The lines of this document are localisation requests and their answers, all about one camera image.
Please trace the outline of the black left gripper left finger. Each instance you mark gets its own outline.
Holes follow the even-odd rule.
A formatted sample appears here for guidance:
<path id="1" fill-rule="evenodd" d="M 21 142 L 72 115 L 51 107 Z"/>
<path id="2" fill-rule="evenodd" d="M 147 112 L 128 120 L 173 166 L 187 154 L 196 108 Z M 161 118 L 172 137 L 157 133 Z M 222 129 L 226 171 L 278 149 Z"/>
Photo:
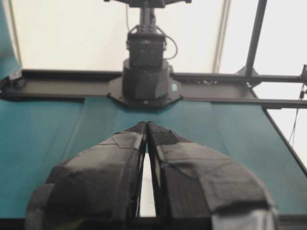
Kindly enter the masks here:
<path id="1" fill-rule="evenodd" d="M 123 230 L 138 216 L 146 150 L 139 122 L 53 167 L 32 194 L 27 230 Z"/>

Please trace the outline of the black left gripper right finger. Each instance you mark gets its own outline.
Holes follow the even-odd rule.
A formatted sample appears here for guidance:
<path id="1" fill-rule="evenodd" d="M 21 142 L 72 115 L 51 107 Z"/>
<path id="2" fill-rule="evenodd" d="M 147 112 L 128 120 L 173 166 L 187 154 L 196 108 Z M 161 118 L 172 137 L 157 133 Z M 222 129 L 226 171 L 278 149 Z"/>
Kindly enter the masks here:
<path id="1" fill-rule="evenodd" d="M 157 216 L 175 230 L 277 230 L 260 179 L 231 157 L 147 123 Z"/>

